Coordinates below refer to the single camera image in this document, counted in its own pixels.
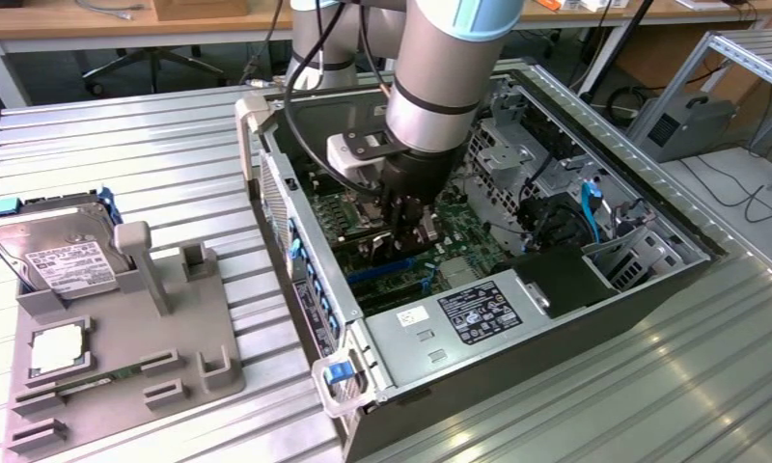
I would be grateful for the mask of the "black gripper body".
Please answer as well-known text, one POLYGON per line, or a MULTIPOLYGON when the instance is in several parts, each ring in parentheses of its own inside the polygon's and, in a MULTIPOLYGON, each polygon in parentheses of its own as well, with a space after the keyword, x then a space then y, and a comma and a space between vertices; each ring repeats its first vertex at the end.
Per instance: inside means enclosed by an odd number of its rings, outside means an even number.
POLYGON ((462 142, 449 150, 414 150, 402 144, 390 144, 381 170, 381 182, 387 202, 397 199, 431 204, 466 152, 462 142))

